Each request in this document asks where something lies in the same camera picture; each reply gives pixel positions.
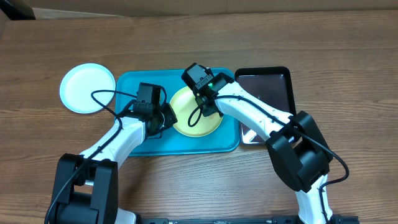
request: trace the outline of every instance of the wooden table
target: wooden table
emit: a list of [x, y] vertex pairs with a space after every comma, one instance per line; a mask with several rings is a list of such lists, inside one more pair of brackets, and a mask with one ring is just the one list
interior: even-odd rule
[[[78, 154], [111, 126], [80, 115], [58, 88], [72, 67], [128, 70], [283, 65], [298, 111], [317, 121], [348, 164], [328, 188], [334, 213], [361, 223], [398, 219], [398, 12], [311, 12], [7, 22], [0, 42], [0, 220], [42, 223], [60, 156]], [[335, 160], [330, 179], [343, 175]], [[225, 154], [130, 158], [119, 206], [144, 217], [294, 215], [295, 194], [263, 147]]]

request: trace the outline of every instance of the tray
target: tray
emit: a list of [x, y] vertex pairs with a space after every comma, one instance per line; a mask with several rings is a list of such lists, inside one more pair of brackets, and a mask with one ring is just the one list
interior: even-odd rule
[[[227, 68], [212, 68], [216, 75], [223, 72], [234, 77], [233, 72]], [[116, 85], [118, 91], [136, 94], [140, 82], [161, 85], [166, 89], [167, 102], [170, 102], [179, 89], [186, 86], [182, 81], [183, 69], [178, 70], [152, 70], [152, 71], [131, 71], [123, 74]], [[130, 100], [128, 96], [116, 95], [116, 113], [120, 112], [123, 106]], [[148, 139], [136, 147], [130, 156], [166, 156], [181, 154], [201, 154], [214, 152], [229, 152], [238, 146], [239, 121], [224, 115], [220, 126], [211, 134], [199, 138], [188, 137], [180, 134], [174, 128], [163, 132], [160, 139]]]

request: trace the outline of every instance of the white plate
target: white plate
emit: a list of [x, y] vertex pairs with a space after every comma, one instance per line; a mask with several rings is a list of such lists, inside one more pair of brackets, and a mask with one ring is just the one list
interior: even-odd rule
[[[63, 78], [60, 86], [62, 103], [76, 113], [94, 113], [102, 109], [92, 98], [95, 90], [115, 90], [112, 73], [102, 65], [86, 63], [76, 66]], [[114, 93], [96, 93], [95, 98], [107, 105]]]

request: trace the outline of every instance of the wood grain surface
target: wood grain surface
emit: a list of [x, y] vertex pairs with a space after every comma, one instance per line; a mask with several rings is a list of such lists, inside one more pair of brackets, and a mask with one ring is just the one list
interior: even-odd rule
[[[328, 188], [334, 213], [398, 220], [398, 12], [300, 12], [10, 21], [0, 42], [0, 222], [42, 223], [55, 168], [113, 124], [61, 103], [69, 69], [290, 69], [297, 110], [311, 114], [351, 175]], [[343, 175], [335, 160], [330, 179]], [[119, 171], [119, 206], [144, 217], [297, 214], [295, 194], [263, 147], [224, 154], [136, 157]]]

